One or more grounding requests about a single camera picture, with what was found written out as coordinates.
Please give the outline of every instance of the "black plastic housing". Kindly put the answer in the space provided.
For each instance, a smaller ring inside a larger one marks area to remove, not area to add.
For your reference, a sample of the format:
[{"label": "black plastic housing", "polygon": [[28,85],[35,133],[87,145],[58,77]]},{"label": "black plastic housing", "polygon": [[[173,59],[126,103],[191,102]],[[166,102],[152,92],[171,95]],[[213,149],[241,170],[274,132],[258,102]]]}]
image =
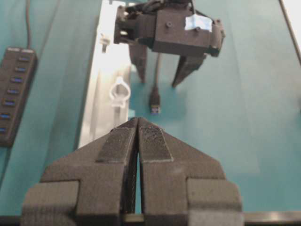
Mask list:
[{"label": "black plastic housing", "polygon": [[32,49],[6,49],[0,66],[0,146],[14,143],[36,63]]}]

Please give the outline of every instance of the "robotic arm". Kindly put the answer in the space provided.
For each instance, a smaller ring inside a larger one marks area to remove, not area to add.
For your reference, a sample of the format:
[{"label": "robotic arm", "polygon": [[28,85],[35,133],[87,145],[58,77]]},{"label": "robotic arm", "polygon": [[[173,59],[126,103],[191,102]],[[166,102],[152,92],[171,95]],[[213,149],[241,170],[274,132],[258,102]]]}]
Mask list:
[{"label": "robotic arm", "polygon": [[196,11],[191,0],[150,0],[118,8],[114,43],[129,44],[132,63],[142,81],[146,47],[180,55],[173,82],[176,87],[200,68],[208,54],[218,57],[224,37],[221,21]]}]

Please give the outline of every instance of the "cable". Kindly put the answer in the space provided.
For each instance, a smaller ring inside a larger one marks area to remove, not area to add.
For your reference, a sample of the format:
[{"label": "cable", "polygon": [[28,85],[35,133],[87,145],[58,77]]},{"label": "cable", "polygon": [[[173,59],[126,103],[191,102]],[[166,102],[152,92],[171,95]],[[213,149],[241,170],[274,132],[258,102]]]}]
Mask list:
[{"label": "cable", "polygon": [[159,70],[160,70],[160,67],[161,67],[161,58],[162,58],[162,53],[158,53],[157,61],[156,61],[156,71],[155,71],[154,87],[158,87]]},{"label": "cable", "polygon": [[193,14],[196,14],[196,8],[194,7],[194,0],[191,0],[191,7],[192,7],[192,12]]},{"label": "cable", "polygon": [[31,35],[30,20],[29,20],[29,8],[30,8],[30,0],[26,0],[27,48],[30,48],[32,44],[32,35]]},{"label": "cable", "polygon": [[161,66],[161,53],[158,53],[157,56],[157,62],[156,62],[156,70],[155,70],[155,79],[154,79],[154,86],[152,88],[151,94],[150,94],[150,113],[151,114],[160,114],[161,113],[161,107],[160,107],[160,94],[159,94],[159,88],[158,88],[158,82],[159,82],[159,70]]}]

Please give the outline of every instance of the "usb port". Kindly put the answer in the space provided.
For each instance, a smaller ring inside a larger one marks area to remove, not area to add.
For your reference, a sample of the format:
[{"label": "usb port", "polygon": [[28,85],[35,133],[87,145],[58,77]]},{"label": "usb port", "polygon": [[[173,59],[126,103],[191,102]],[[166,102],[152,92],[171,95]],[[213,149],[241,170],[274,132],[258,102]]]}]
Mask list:
[{"label": "usb port", "polygon": [[0,133],[5,133],[5,132],[6,132],[6,128],[0,127]]},{"label": "usb port", "polygon": [[9,120],[10,119],[10,114],[8,114],[8,113],[1,113],[0,114],[0,119]]},{"label": "usb port", "polygon": [[16,72],[26,72],[26,68],[25,67],[15,67],[15,71]]},{"label": "usb port", "polygon": [[15,102],[13,100],[5,100],[5,101],[3,101],[3,105],[13,107],[13,106],[15,106]]},{"label": "usb port", "polygon": [[8,89],[7,93],[16,95],[16,94],[19,94],[19,90],[17,90],[17,89]]},{"label": "usb port", "polygon": [[21,62],[29,62],[30,61],[30,58],[29,57],[26,57],[26,56],[20,56],[18,58],[19,61]]},{"label": "usb port", "polygon": [[22,83],[22,78],[14,77],[14,78],[11,78],[10,80],[15,83]]}]

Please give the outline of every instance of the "teal table surface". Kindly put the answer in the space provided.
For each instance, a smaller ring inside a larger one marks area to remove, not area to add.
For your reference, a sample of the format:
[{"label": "teal table surface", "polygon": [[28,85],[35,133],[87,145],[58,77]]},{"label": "teal table surface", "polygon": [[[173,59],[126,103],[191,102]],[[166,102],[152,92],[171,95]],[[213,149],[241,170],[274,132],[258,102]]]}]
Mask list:
[{"label": "teal table surface", "polygon": [[[12,148],[0,149],[0,215],[19,215],[44,168],[76,149],[101,0],[32,0],[39,57]],[[24,0],[0,0],[0,56],[24,47]],[[277,0],[197,0],[223,21],[219,58],[171,87],[178,56],[163,55],[162,114],[151,116],[156,54],[147,82],[131,77],[131,109],[218,159],[245,211],[301,210],[301,67]]]}]

